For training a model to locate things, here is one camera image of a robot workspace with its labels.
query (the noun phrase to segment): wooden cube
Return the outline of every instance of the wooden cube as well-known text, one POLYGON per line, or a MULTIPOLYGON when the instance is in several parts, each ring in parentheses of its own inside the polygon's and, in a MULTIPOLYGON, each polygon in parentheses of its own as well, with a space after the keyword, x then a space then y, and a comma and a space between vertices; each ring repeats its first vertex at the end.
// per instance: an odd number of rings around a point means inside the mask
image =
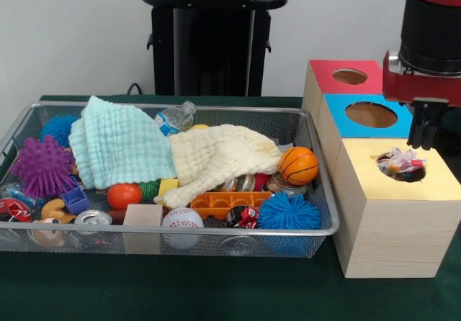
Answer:
POLYGON ((333 185, 341 226, 334 235, 346 278, 434 277, 461 220, 461 186, 437 151, 419 182, 396 181, 376 156, 404 139, 343 139, 333 185))
MULTIPOLYGON (((163 207, 159 204, 129 204, 123 225, 161 226, 163 207)), ((127 254, 160 254, 160 233, 124 232, 127 254)))

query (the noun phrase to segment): light blue towel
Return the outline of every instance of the light blue towel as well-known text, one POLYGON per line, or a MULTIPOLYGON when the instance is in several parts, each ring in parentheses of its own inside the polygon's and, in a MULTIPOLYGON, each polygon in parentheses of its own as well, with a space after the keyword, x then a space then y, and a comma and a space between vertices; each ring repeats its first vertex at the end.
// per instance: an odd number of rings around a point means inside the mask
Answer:
POLYGON ((140 109, 92 96, 69 136, 87 188, 174 178, 168 138, 140 109))

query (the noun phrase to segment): yellow box top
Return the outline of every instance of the yellow box top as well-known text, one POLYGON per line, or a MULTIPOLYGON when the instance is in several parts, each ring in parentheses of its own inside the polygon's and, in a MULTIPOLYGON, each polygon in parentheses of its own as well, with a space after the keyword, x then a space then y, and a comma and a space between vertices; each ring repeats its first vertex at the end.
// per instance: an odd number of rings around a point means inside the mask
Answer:
POLYGON ((461 200, 461 185, 435 149, 415 150, 417 158, 427 159, 426 176, 419 182, 408 183, 386 176, 373 158, 394 147, 407 151, 410 147, 406 139, 343 139, 343 144, 367 199, 461 200))

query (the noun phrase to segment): plastic water bottle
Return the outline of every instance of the plastic water bottle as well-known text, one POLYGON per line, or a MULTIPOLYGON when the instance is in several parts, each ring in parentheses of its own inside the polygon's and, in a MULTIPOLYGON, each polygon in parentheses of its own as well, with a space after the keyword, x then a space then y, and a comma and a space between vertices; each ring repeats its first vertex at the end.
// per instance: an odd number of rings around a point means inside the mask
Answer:
POLYGON ((195 111, 194 103, 185 101, 182 105, 159 112, 154 120, 165 136, 174 135, 192 126, 195 111))

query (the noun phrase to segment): blue spiky ball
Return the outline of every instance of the blue spiky ball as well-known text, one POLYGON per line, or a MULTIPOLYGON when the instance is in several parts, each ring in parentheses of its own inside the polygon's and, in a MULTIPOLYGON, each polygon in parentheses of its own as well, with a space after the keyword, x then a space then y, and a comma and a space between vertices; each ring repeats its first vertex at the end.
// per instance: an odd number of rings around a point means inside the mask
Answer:
POLYGON ((258 226, 261 229, 317 230, 321 227, 319 209, 303 195, 275 194, 261 205, 258 226))
POLYGON ((54 116, 42 129, 40 142, 43 142, 45 136, 51 135, 58 141, 60 146, 69 147, 69 135, 71 134, 72 123, 78 119, 77 116, 71 114, 54 116))
MULTIPOLYGON (((261 229, 318 230, 321 228, 320 210, 304 200, 302 195, 275 194, 259 210, 258 226, 261 229)), ((308 236, 263 236, 265 246, 280 257, 311 257, 311 250, 319 243, 308 236)))

